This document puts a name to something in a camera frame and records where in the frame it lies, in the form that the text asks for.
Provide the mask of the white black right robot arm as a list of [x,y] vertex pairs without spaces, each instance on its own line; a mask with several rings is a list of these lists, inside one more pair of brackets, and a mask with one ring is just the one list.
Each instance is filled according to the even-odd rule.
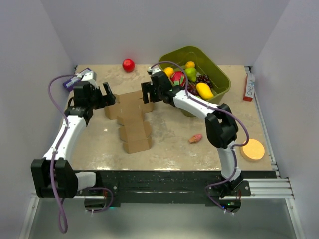
[[162,101],[204,120],[206,137],[219,155],[222,178],[222,181],[207,185],[205,189],[222,188],[226,195],[234,195],[243,181],[235,148],[246,146],[250,139],[244,124],[227,104],[209,103],[188,92],[187,88],[173,86],[159,68],[150,68],[147,73],[151,80],[141,83],[145,104]]

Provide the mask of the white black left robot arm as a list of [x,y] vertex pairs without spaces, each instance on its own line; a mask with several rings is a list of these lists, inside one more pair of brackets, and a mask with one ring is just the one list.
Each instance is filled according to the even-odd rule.
[[97,179],[95,172],[76,173],[69,163],[75,144],[93,111],[113,105],[116,101],[109,84],[104,82],[103,87],[105,95],[91,81],[80,81],[74,86],[74,96],[67,104],[62,127],[53,145],[42,159],[35,159],[31,164],[37,196],[73,198],[84,189],[91,195],[99,195],[103,191],[103,183]]

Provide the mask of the brown cardboard paper box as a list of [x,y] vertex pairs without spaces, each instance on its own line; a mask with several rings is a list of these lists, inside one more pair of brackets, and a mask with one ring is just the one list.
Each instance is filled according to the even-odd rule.
[[154,103],[144,103],[142,91],[115,95],[116,102],[104,107],[105,116],[120,125],[119,137],[124,151],[133,154],[152,147],[152,128],[145,113],[152,112]]

